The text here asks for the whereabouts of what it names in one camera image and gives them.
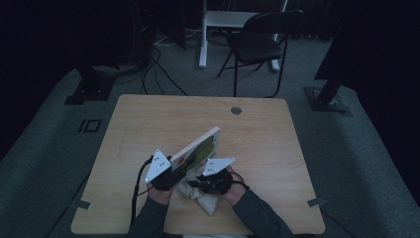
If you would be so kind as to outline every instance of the person's left hand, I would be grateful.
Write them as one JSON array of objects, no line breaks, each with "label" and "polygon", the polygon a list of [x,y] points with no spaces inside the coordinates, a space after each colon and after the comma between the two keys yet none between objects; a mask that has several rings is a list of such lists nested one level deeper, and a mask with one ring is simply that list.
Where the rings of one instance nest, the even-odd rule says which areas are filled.
[{"label": "person's left hand", "polygon": [[170,190],[157,190],[156,188],[152,187],[151,183],[147,183],[148,189],[152,187],[148,191],[148,197],[162,205],[169,205],[170,198],[172,197],[172,192],[176,186],[177,184],[171,187]]}]

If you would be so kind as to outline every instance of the chair leg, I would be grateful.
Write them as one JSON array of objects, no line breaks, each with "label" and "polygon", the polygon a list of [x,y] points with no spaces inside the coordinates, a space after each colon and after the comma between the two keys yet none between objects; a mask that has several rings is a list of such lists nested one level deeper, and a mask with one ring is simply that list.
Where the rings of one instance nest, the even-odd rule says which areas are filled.
[{"label": "chair leg", "polygon": [[281,59],[280,71],[278,73],[277,88],[276,88],[275,92],[271,96],[268,96],[268,97],[275,97],[280,90],[281,79],[283,77],[284,62],[285,62],[285,55],[283,55],[283,57]]},{"label": "chair leg", "polygon": [[260,65],[256,68],[256,71],[260,69],[260,67],[262,67],[264,64],[264,62],[260,63]]},{"label": "chair leg", "polygon": [[223,63],[222,68],[220,69],[219,73],[217,74],[217,77],[220,77],[220,75],[222,74],[222,71],[225,69],[226,64],[228,63],[229,59],[230,59],[230,58],[231,58],[231,56],[232,56],[232,53],[233,53],[233,51],[230,51],[230,52],[229,52],[228,57],[227,57],[227,58],[226,58],[226,60],[225,60],[225,63]]},{"label": "chair leg", "polygon": [[238,86],[238,59],[235,58],[234,97],[236,97]]}]

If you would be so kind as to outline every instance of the book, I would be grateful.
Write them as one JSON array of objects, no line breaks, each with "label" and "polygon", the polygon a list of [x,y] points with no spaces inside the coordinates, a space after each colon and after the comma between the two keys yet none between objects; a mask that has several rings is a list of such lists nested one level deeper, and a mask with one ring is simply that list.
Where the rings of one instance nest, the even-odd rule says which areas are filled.
[{"label": "book", "polygon": [[208,158],[216,155],[219,149],[220,128],[214,127],[191,144],[176,153],[171,159],[172,170],[187,163],[187,175],[202,167]]}]

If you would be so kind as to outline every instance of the white cloth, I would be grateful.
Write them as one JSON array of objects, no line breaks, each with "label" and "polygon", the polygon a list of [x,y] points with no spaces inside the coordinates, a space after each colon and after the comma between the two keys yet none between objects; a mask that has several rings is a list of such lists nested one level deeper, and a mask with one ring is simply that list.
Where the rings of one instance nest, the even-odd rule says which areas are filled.
[{"label": "white cloth", "polygon": [[197,187],[191,187],[185,180],[181,181],[178,185],[178,190],[186,197],[196,199],[198,204],[208,215],[213,215],[216,210],[217,201],[219,198],[212,194],[202,192]]}]

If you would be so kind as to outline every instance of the dark background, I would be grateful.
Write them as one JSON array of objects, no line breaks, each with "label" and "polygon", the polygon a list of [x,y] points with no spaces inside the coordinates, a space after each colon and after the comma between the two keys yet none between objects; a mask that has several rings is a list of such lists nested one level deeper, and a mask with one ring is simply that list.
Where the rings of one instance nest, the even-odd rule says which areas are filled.
[{"label": "dark background", "polygon": [[[201,25],[199,2],[157,1],[158,11],[152,11],[149,19],[182,46],[184,33],[179,29]],[[209,2],[210,9],[218,9],[222,1]],[[279,1],[234,1],[232,10],[263,11],[278,5]],[[6,0],[0,9],[0,158],[71,69],[118,68],[119,62],[144,60],[144,39],[138,29],[147,22],[138,15],[134,1]],[[334,38],[316,79],[357,92],[419,202],[419,3],[294,0],[287,9],[305,12],[305,37]],[[159,13],[171,18],[162,22]]]}]

